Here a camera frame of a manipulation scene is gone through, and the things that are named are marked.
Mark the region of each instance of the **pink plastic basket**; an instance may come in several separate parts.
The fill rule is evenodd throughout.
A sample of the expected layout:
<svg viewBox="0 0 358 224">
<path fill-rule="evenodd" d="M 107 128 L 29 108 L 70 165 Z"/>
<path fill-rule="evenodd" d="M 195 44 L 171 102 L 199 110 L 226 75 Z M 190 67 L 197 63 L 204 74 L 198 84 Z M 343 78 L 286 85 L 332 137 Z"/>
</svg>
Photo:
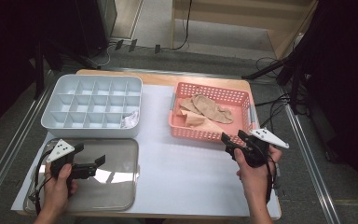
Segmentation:
<svg viewBox="0 0 358 224">
<path fill-rule="evenodd" d="M 185 127 L 185 117 L 177 115 L 176 113 L 182 100 L 197 93 L 215 100 L 221 107 L 228 108 L 231 111 L 234 117 L 232 123 L 214 123 L 230 136 L 231 141 L 243 145 L 244 143 L 237 136 L 238 130 L 241 129 L 246 133 L 249 133 L 250 130 L 256 128 L 255 104 L 252 94 L 248 91 L 203 86 L 193 83 L 179 82 L 175 86 L 169 117 L 172 136 L 201 141 L 220 142 L 221 133 L 206 132 L 197 130 L 196 128 Z"/>
</svg>

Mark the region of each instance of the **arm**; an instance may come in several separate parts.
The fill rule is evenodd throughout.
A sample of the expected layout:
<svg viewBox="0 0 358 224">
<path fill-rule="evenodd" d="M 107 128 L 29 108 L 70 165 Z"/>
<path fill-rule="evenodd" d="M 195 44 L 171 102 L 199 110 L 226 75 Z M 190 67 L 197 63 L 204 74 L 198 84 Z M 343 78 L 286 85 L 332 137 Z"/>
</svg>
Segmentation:
<svg viewBox="0 0 358 224">
<path fill-rule="evenodd" d="M 282 153 L 275 147 L 269 147 L 270 156 L 274 161 L 278 161 Z M 249 205 L 249 212 L 251 216 L 251 223 L 272 223 L 269 216 L 269 210 L 266 205 L 267 194 L 267 167 L 261 166 L 252 168 L 248 165 L 245 157 L 239 149 L 234 150 L 235 160 L 240 166 L 237 175 L 243 185 L 244 194 Z"/>
<path fill-rule="evenodd" d="M 50 163 L 46 164 L 45 178 L 51 178 Z M 52 177 L 44 186 L 45 201 L 43 203 L 42 211 L 37 216 L 34 224 L 50 224 L 55 223 L 60 215 L 68 206 L 68 188 L 66 187 L 66 179 L 71 174 L 72 166 L 65 164 L 60 170 L 58 178 Z M 71 193 L 74 194 L 77 190 L 77 184 L 72 182 Z"/>
</svg>

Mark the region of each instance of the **floor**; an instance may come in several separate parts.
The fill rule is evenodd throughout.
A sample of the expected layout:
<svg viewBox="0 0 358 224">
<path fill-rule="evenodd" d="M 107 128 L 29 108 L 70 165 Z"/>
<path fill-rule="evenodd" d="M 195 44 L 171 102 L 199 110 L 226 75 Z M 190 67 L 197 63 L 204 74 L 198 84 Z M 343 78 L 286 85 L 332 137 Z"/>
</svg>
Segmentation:
<svg viewBox="0 0 358 224">
<path fill-rule="evenodd" d="M 161 44 L 162 47 L 168 46 L 166 31 L 169 30 L 171 17 L 165 13 L 169 8 L 170 1 L 144 0 L 139 20 L 133 33 L 133 39 L 138 39 L 138 47 L 133 52 L 129 52 L 129 46 L 122 49 L 110 49 L 109 55 L 103 53 L 92 60 L 96 63 L 109 63 L 103 65 L 103 70 L 130 70 L 147 72 L 180 72 L 181 75 L 202 77 L 224 77 L 241 78 L 242 75 L 252 74 L 257 71 L 257 67 L 262 68 L 269 65 L 269 62 L 258 62 L 262 57 L 272 57 L 273 52 L 269 46 L 269 41 L 265 31 L 257 29 L 237 30 L 238 27 L 225 27 L 226 32 L 238 32 L 239 36 L 247 45 L 243 49 L 233 47 L 234 40 L 219 38 L 219 36 L 197 36 L 205 32 L 193 33 L 192 30 L 212 29 L 216 32 L 221 31 L 222 27 L 213 27 L 211 24 L 189 25 L 189 48 L 179 51 L 162 51 L 154 53 L 154 46 Z M 151 15 L 150 10 L 160 7 L 158 17 Z M 182 22 L 177 21 L 178 30 L 176 43 L 181 43 L 180 33 Z M 229 36 L 236 41 L 238 37 Z M 54 86 L 56 78 L 64 74 L 75 73 L 82 66 L 73 60 L 63 56 L 64 68 L 52 72 L 54 77 L 51 85 Z M 276 85 L 275 75 L 270 73 L 255 81 L 250 81 L 254 94 L 255 102 L 261 103 L 276 99 L 282 94 L 282 88 Z M 43 113 L 46 102 L 41 103 L 41 107 L 35 111 L 31 117 L 29 130 L 19 135 L 18 128 L 21 127 L 23 118 L 29 117 L 29 108 L 38 103 L 34 101 L 34 85 L 26 90 L 18 101 L 0 119 L 0 162 L 8 163 L 9 169 L 3 172 L 3 179 L 0 183 L 0 223 L 32 223 L 33 216 L 21 216 L 10 207 L 21 187 L 23 178 L 30 169 L 30 164 L 34 159 L 37 149 L 43 143 L 46 130 L 40 125 L 39 120 Z M 269 117 L 269 106 L 257 108 L 257 115 L 260 120 Z M 302 135 L 295 131 L 293 121 L 300 125 Z M 290 149 L 283 152 L 280 162 L 281 177 L 280 187 L 277 189 L 279 196 L 282 217 L 276 223 L 358 223 L 358 174 L 347 164 L 334 164 L 329 162 L 324 155 L 323 144 L 320 142 L 318 134 L 312 122 L 306 116 L 291 117 L 290 111 L 281 112 L 274 118 L 276 134 L 282 139 L 287 139 L 291 145 Z M 19 140 L 14 146 L 13 139 Z M 9 161 L 2 161 L 6 154 L 13 154 Z M 314 160 L 316 166 L 310 166 L 307 160 L 309 155 Z M 334 205 L 334 211 L 338 219 L 331 221 L 328 211 L 324 210 L 320 191 L 315 184 L 315 173 L 320 175 L 327 193 Z M 60 223 L 73 223 L 73 217 L 63 217 Z M 199 220 L 199 219 L 169 219 L 166 224 L 203 224 L 203 223 L 247 223 L 247 219 L 235 220 Z"/>
</svg>

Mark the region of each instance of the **table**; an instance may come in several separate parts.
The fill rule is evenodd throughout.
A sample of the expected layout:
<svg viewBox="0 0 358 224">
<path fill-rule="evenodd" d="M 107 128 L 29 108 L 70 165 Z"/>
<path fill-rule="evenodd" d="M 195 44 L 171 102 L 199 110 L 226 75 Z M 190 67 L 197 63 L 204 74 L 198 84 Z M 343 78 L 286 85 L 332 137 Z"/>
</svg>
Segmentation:
<svg viewBox="0 0 358 224">
<path fill-rule="evenodd" d="M 171 48 L 175 19 L 187 20 L 189 3 L 172 0 Z M 281 59 L 298 34 L 307 30 L 316 5 L 316 0 L 193 0 L 190 20 L 266 29 L 276 58 Z"/>
<path fill-rule="evenodd" d="M 163 218 L 249 216 L 241 182 L 235 176 L 238 165 L 224 151 L 224 145 L 173 138 L 168 125 L 168 109 L 161 109 L 161 113 L 148 109 L 149 106 L 169 108 L 173 85 L 177 81 L 191 81 L 249 91 L 248 82 L 97 70 L 80 70 L 77 73 L 140 77 L 144 83 L 142 106 L 145 106 L 141 108 L 141 118 L 147 119 L 140 120 L 141 130 L 135 137 L 140 146 L 138 162 L 141 172 L 132 207 L 120 212 L 76 212 L 69 215 Z M 48 133 L 45 142 L 54 137 Z M 33 167 L 40 158 L 43 146 L 39 149 L 21 191 L 12 205 L 11 209 L 20 214 L 26 214 L 22 203 L 26 197 L 26 190 L 31 184 Z M 271 194 L 268 210 L 273 219 L 281 216 L 279 201 L 274 192 Z"/>
</svg>

